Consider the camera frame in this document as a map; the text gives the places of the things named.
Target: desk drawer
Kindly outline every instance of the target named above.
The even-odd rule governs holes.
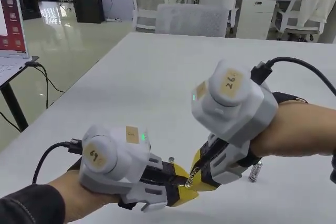
[[[241,8],[254,13],[273,13],[275,3],[275,0],[243,0]]]

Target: gray chair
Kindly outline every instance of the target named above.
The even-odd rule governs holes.
[[[207,5],[162,4],[157,11],[157,34],[225,36],[228,10]]]

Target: glossy floor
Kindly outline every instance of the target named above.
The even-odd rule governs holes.
[[[131,23],[77,23],[73,8],[43,2],[44,18],[24,21],[30,55],[38,56],[49,78],[67,90],[113,46],[131,31]],[[31,124],[46,109],[46,81],[35,69],[27,69],[12,82],[13,90]],[[49,87],[49,104],[61,93]],[[0,111],[14,121],[3,97]],[[19,133],[0,116],[0,151]]]

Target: laptop screen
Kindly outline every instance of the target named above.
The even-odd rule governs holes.
[[[0,0],[0,57],[29,58],[18,0]]]

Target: black cable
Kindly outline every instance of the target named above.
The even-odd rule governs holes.
[[[61,142],[61,143],[57,143],[52,145],[51,147],[49,147],[42,155],[40,161],[38,162],[35,172],[34,172],[34,176],[33,176],[33,182],[32,184],[36,184],[37,181],[37,177],[38,174],[41,170],[42,164],[44,162],[44,160],[46,159],[46,157],[49,155],[49,153],[58,148],[58,147],[65,147],[68,148],[68,152],[69,153],[74,153],[74,154],[78,154],[81,155],[83,152],[83,147],[82,147],[82,141],[78,140],[78,139],[71,139],[70,142]]]
[[[292,58],[292,57],[277,57],[277,58],[267,61],[266,67],[271,68],[277,62],[292,62],[298,65],[301,65],[305,68],[308,68],[310,71],[314,72],[324,82],[324,84],[327,85],[330,91],[336,96],[336,88],[331,84],[328,78],[313,65],[303,60]]]
[[[70,146],[70,143],[69,143],[69,142],[57,143],[57,144],[54,144],[54,145],[52,145],[51,147],[49,147],[49,148],[43,153],[43,155],[42,155],[42,157],[41,157],[40,161],[38,162],[37,167],[36,167],[36,169],[35,169],[32,184],[36,184],[38,174],[39,174],[39,172],[40,172],[40,170],[41,170],[41,167],[42,167],[42,164],[43,164],[44,160],[46,159],[46,157],[48,156],[48,154],[49,154],[52,150],[54,150],[54,149],[56,149],[56,148],[58,148],[58,147],[69,147],[69,146]]]
[[[13,126],[15,129],[18,130],[18,132],[21,132],[18,126],[16,126],[14,123],[12,123],[2,112],[0,112],[0,115],[6,120],[7,123],[9,123],[11,126]]]
[[[49,81],[48,81],[49,78],[48,78],[47,70],[45,69],[45,67],[43,67],[41,64],[39,67],[43,69],[44,76],[46,77],[46,86],[47,86],[46,88],[46,109],[47,109],[49,107]]]
[[[42,70],[38,69],[37,67],[34,67],[34,68],[35,68],[37,71],[41,72],[41,73],[44,75],[44,77],[46,77],[46,75],[43,73]],[[58,91],[58,92],[60,92],[60,93],[65,93],[65,91],[62,91],[62,90],[56,88],[56,86],[53,84],[53,82],[52,82],[49,78],[47,78],[47,79],[48,79],[48,81],[50,82],[50,84],[52,85],[52,87],[53,87],[56,91]]]

